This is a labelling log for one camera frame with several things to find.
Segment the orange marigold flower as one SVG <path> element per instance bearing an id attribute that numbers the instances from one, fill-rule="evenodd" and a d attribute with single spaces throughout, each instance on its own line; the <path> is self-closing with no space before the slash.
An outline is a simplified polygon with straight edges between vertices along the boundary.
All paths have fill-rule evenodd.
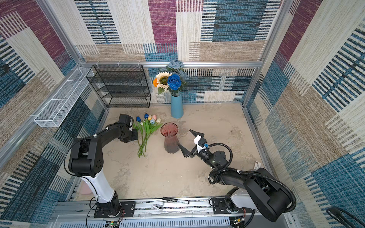
<path id="1" fill-rule="evenodd" d="M 155 79 L 153 80 L 153 85 L 154 85 L 154 87 L 157 87 L 157 86 L 158 86 L 158 84 L 159 84 L 159 83 L 158 83 L 158 79 L 156 79 L 156 78 L 155 78 Z"/>

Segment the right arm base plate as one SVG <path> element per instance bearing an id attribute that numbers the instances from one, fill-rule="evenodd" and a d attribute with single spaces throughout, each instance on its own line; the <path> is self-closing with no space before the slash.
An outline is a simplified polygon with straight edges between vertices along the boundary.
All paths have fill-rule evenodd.
<path id="1" fill-rule="evenodd" d="M 247 214 L 253 210 L 249 208 L 238 208 L 231 201 L 225 198 L 210 198 L 209 204 L 213 208 L 214 214 Z"/>

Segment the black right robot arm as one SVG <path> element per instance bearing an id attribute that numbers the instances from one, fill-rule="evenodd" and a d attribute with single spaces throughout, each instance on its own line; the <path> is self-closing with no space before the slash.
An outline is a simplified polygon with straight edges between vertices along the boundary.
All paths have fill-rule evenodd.
<path id="1" fill-rule="evenodd" d="M 230 211 L 239 208 L 258 210 L 267 220 L 276 222 L 282 213 L 291 212 L 297 205 L 293 191 L 275 179 L 266 169 L 242 171 L 230 167 L 232 149 L 220 142 L 208 144 L 203 133 L 190 131 L 195 146 L 188 150 L 178 144 L 185 158 L 198 156 L 212 170 L 208 176 L 211 185 L 231 185 L 233 190 L 225 198 Z"/>

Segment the light blue ceramic vase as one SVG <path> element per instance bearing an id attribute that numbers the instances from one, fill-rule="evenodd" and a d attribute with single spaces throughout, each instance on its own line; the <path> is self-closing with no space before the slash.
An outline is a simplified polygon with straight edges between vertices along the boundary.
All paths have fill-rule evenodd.
<path id="1" fill-rule="evenodd" d="M 171 116 L 175 119 L 179 119 L 183 116 L 183 98 L 182 95 L 171 95 Z"/>

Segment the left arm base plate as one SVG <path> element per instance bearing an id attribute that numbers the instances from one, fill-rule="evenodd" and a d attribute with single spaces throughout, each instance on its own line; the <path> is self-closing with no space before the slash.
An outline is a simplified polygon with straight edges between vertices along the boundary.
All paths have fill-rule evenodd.
<path id="1" fill-rule="evenodd" d="M 120 201 L 117 206 L 111 204 L 100 204 L 97 203 L 97 208 L 94 213 L 95 219 L 106 219 L 106 218 L 131 218 L 134 216 L 136 207 L 135 201 Z"/>

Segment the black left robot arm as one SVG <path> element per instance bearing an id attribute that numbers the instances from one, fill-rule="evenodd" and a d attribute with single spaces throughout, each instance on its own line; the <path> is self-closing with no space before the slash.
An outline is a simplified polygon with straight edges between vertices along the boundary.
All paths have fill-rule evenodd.
<path id="1" fill-rule="evenodd" d="M 133 117 L 120 115 L 117 122 L 92 136 L 77 138 L 71 146 L 68 170 L 83 179 L 96 198 L 96 211 L 107 217 L 121 214 L 122 206 L 104 175 L 103 147 L 115 139 L 123 143 L 136 141 L 138 132 L 133 123 Z"/>

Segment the dark red glass vase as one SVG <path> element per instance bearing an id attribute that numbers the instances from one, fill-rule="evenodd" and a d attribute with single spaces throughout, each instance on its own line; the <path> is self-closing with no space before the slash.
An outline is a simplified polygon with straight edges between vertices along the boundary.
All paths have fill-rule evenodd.
<path id="1" fill-rule="evenodd" d="M 164 149 L 169 154 L 174 154 L 180 150 L 177 138 L 178 126 L 174 123 L 165 123 L 160 130 L 164 137 Z"/>

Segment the cream white tulip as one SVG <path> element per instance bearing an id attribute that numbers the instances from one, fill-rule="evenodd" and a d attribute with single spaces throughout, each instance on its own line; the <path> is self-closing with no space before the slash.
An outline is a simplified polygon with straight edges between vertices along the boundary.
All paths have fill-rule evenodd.
<path id="1" fill-rule="evenodd" d="M 144 152 L 146 152 L 147 142 L 149 138 L 154 132 L 159 130 L 159 128 L 162 126 L 161 119 L 158 118 L 157 120 L 154 120 L 152 118 L 150 121 L 144 120 L 143 126 L 144 126 Z"/>

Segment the dusty blue rose bouquet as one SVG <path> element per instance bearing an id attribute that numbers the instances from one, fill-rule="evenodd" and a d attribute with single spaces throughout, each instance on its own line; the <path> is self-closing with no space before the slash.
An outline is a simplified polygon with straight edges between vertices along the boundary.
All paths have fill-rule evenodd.
<path id="1" fill-rule="evenodd" d="M 172 74 L 177 74 L 182 81 L 182 85 L 184 86 L 188 80 L 188 74 L 187 74 L 186 70 L 184 69 L 184 66 L 185 66 L 185 64 L 181 61 L 171 60 L 168 63 L 168 65 L 159 69 L 159 73 L 160 72 L 169 72 Z"/>

